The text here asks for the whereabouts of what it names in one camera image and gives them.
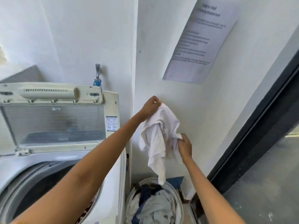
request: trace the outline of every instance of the top-load washing machine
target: top-load washing machine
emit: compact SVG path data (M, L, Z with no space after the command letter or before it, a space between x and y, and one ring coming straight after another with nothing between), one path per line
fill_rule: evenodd
M56 83L0 84L0 223L10 223L119 128L118 94ZM76 223L119 224L124 216L122 152Z

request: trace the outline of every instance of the open lid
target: open lid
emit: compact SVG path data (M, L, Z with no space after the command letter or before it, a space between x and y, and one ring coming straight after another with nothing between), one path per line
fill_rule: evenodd
M0 122L6 123L1 129L6 138L1 139L7 142L2 143L0 155L24 148L42 152L93 149L106 138L101 87L0 84L0 105Z

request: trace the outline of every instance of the white laundry basket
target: white laundry basket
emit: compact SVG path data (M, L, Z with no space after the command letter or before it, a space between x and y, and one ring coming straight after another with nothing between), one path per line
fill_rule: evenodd
M158 178L147 178L147 179L144 179L141 182L139 182L140 186L144 185L144 184L158 184ZM182 204L179 194L176 192L174 187L171 184L169 184L168 182L165 182L165 184L162 185L162 188L174 197L174 199L176 201L176 222L175 222L175 224L182 224L183 220L184 220L184 210L183 210L183 204ZM130 205L130 203L132 202L135 192L136 192L136 189L133 188L127 198L125 217L128 216L128 212L129 212L128 205Z

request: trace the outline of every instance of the washing machine lid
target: washing machine lid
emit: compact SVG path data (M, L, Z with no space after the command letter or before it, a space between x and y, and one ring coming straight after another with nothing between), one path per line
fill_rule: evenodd
M118 94L58 83L0 84L0 155L91 150L119 128Z

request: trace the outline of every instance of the paper sign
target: paper sign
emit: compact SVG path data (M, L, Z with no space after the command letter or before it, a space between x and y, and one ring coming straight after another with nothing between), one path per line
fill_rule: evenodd
M237 3L199 0L183 30L163 79L204 83L238 15Z
M118 130L118 118L117 116L106 116L106 130L117 131Z

